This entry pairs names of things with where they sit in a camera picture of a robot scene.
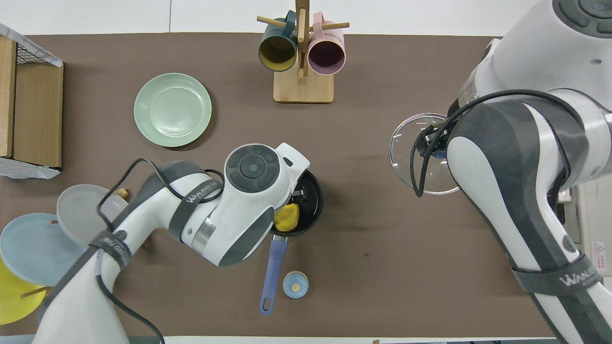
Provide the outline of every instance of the pan handle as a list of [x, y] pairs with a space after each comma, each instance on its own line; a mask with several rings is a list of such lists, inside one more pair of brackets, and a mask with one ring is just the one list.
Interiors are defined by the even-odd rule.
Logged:
[[278, 276], [280, 275], [280, 265], [285, 257], [287, 250], [287, 238], [281, 238], [282, 241], [272, 240], [270, 245], [270, 257], [268, 258], [268, 267], [266, 270], [266, 279], [264, 280], [264, 289], [261, 292], [261, 303], [259, 304], [259, 312], [263, 315], [272, 314], [274, 307], [274, 297], [278, 286]]

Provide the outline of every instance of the warning label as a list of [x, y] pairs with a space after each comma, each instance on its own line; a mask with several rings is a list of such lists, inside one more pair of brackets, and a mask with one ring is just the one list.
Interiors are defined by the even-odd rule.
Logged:
[[606, 269], [606, 252], [602, 242], [593, 242], [593, 255], [595, 256], [595, 267], [597, 270]]

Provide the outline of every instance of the yellow sponge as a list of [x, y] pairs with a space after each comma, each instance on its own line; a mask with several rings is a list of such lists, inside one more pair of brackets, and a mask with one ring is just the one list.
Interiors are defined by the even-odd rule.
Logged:
[[274, 214], [274, 226], [279, 232], [289, 232], [297, 226], [300, 208], [296, 203], [287, 204]]

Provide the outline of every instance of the warning triangle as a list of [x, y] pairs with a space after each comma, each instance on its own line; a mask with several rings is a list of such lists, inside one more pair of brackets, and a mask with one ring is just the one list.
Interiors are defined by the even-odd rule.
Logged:
[[593, 243], [593, 248], [595, 248], [595, 254], [598, 255], [601, 251], [603, 251], [603, 247]]

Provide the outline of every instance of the mug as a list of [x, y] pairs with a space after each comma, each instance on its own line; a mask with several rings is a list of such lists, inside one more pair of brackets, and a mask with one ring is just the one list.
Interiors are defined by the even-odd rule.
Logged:
[[259, 44], [259, 60], [273, 72], [284, 72], [297, 60], [296, 13], [289, 11], [284, 21], [285, 27], [268, 24], [264, 37]]
[[308, 46], [308, 65], [316, 73], [336, 74], [344, 67], [346, 51], [342, 29], [323, 31], [322, 25], [333, 24], [326, 21], [322, 12], [315, 13], [314, 32], [310, 35]]

